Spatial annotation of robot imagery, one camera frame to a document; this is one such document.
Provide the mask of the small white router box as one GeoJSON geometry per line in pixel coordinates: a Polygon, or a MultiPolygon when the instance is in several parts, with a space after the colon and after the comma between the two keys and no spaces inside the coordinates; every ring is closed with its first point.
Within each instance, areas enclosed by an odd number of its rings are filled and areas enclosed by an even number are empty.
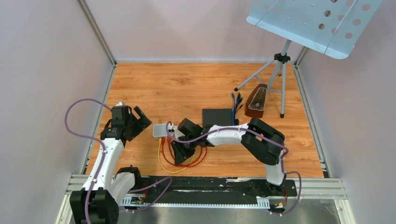
{"type": "Polygon", "coordinates": [[[167,137],[167,124],[154,124],[152,135],[154,138],[167,137]]]}

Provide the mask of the black network switch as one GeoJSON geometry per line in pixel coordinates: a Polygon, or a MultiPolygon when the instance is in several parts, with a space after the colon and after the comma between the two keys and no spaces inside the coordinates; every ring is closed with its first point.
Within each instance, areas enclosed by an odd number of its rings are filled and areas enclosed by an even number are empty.
{"type": "Polygon", "coordinates": [[[232,122],[232,109],[203,109],[202,110],[203,126],[218,125],[218,126],[231,126],[232,122]]]}

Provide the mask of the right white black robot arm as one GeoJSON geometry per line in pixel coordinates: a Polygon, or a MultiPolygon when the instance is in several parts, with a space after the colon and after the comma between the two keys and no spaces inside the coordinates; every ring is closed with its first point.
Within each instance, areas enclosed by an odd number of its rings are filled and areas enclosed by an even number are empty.
{"type": "Polygon", "coordinates": [[[179,125],[166,123],[165,131],[172,139],[175,150],[221,145],[240,145],[245,147],[266,170],[267,190],[278,195],[285,189],[286,177],[283,158],[288,153],[285,136],[269,124],[258,118],[236,126],[208,125],[201,127],[188,119],[179,125]]]}

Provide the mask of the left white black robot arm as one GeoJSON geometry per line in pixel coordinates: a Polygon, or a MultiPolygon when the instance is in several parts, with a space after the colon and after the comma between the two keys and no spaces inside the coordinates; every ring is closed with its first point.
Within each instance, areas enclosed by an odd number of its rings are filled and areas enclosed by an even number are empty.
{"type": "Polygon", "coordinates": [[[120,203],[128,191],[143,187],[137,167],[114,170],[124,147],[151,125],[139,107],[119,102],[111,109],[112,117],[100,133],[100,149],[91,173],[82,188],[70,196],[71,210],[77,224],[115,224],[120,203]]]}

